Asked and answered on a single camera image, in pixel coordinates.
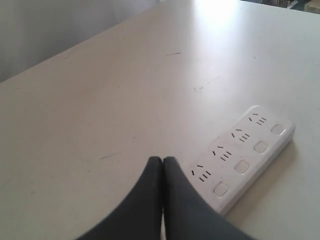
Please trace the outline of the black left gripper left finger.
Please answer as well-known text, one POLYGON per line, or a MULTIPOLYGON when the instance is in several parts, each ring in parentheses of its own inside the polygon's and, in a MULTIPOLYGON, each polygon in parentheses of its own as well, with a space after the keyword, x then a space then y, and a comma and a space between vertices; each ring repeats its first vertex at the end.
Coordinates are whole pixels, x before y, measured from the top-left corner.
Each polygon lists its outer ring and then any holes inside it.
POLYGON ((159 240, 163 214, 162 160, 151 156, 122 202, 79 240, 159 240))

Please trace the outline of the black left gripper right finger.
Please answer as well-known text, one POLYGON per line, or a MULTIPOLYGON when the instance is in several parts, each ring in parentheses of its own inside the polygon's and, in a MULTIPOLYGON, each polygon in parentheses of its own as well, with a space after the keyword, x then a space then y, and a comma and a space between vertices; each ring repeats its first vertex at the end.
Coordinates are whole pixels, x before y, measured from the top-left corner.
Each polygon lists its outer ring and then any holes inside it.
POLYGON ((177 159, 163 160, 163 210, 167 240, 251 240, 197 193, 177 159))

